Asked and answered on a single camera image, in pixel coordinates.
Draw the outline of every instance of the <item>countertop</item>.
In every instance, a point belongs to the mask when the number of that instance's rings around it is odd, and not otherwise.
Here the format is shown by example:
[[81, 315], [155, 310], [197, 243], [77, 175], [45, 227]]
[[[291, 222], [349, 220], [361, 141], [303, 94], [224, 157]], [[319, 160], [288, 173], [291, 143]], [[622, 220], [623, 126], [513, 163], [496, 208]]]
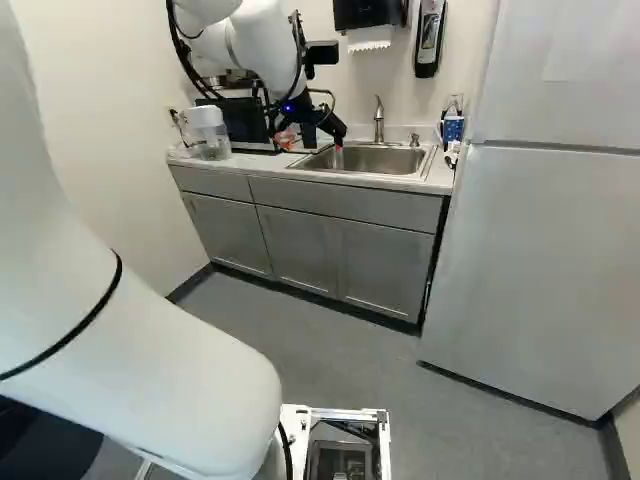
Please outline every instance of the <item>countertop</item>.
[[205, 161], [195, 158], [169, 158], [169, 165], [218, 170], [230, 173], [243, 173], [262, 177], [304, 180], [358, 187], [380, 188], [417, 192], [430, 195], [451, 195], [453, 189], [453, 170], [444, 161], [442, 148], [438, 148], [431, 161], [426, 179], [398, 178], [378, 174], [344, 174], [309, 170], [287, 169], [292, 163], [303, 159], [307, 154], [281, 153], [278, 155], [260, 155], [234, 153], [228, 160]]

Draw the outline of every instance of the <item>gray cabinet door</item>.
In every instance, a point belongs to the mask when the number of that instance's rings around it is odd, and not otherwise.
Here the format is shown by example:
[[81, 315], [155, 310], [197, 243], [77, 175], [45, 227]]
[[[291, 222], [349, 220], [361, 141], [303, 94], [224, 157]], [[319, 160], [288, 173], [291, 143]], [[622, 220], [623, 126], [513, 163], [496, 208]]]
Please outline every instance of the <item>gray cabinet door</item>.
[[271, 277], [271, 264], [254, 205], [193, 193], [183, 193], [182, 198], [211, 260]]
[[337, 228], [339, 298], [417, 323], [434, 237], [347, 220]]
[[276, 278], [336, 298], [334, 220], [280, 208], [257, 208]]

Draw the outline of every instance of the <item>white refrigerator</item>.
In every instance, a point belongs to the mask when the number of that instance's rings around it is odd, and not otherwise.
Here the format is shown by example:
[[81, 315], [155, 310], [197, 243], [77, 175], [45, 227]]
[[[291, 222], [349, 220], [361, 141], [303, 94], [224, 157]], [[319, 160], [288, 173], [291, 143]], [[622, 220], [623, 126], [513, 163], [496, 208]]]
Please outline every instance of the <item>white refrigerator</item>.
[[640, 2], [502, 0], [421, 359], [588, 420], [640, 384]]

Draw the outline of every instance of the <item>sink basin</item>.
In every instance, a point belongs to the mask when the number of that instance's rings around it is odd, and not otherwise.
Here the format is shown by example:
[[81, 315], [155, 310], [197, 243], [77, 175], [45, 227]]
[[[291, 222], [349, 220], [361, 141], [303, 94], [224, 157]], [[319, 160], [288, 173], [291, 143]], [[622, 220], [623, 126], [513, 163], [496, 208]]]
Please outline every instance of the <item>sink basin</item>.
[[368, 173], [421, 176], [430, 155], [421, 148], [391, 145], [350, 145], [338, 153], [329, 148], [304, 158], [288, 168], [334, 173]]

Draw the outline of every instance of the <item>paper towel dispenser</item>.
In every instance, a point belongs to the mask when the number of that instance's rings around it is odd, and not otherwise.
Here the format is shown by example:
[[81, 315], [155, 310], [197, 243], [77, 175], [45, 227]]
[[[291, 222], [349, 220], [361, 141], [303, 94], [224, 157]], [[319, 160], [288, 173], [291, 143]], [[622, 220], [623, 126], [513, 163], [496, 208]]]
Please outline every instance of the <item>paper towel dispenser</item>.
[[407, 24], [410, 0], [333, 0], [337, 31]]

